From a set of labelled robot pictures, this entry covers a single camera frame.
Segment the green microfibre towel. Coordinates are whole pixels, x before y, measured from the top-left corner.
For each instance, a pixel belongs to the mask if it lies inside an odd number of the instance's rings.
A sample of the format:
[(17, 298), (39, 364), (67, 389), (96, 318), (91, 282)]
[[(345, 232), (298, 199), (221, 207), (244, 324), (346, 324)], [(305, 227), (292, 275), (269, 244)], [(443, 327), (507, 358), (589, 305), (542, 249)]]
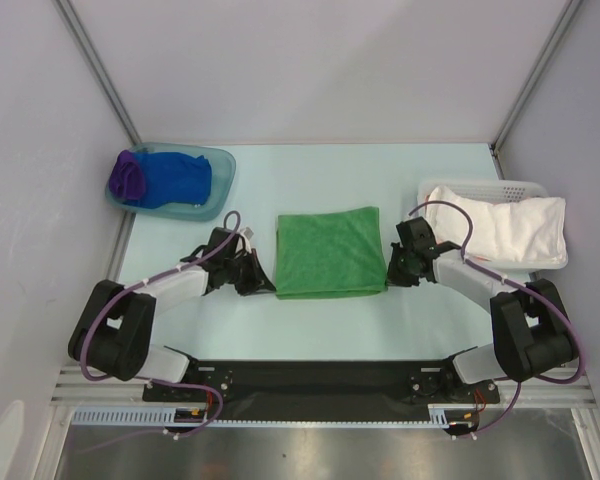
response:
[(380, 212), (373, 206), (277, 218), (275, 281), (280, 300), (372, 296), (387, 290)]

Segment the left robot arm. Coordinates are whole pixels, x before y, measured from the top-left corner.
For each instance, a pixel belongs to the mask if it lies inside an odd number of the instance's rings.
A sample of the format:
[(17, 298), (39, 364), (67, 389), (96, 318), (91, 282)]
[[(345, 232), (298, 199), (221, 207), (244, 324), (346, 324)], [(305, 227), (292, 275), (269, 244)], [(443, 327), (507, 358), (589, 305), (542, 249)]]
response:
[(240, 296), (275, 292), (250, 236), (247, 228), (216, 227), (207, 243), (167, 271), (131, 286), (111, 280), (98, 282), (68, 343), (68, 354), (80, 364), (83, 375), (90, 381), (156, 380), (179, 400), (194, 397), (200, 376), (189, 369), (193, 359), (154, 344), (154, 321), (224, 285), (233, 286)]

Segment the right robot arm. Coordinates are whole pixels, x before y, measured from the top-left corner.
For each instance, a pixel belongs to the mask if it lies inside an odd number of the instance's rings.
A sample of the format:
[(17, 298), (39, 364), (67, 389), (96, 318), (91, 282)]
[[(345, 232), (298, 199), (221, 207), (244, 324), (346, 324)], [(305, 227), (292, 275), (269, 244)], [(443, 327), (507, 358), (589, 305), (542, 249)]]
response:
[(462, 256), (453, 242), (438, 243), (423, 218), (396, 225), (387, 280), (416, 287), (421, 281), (448, 287), (486, 311), (492, 342), (451, 356), (440, 377), (443, 395), (461, 402), (477, 383), (508, 378), (518, 383), (581, 358), (556, 286), (546, 280), (519, 284)]

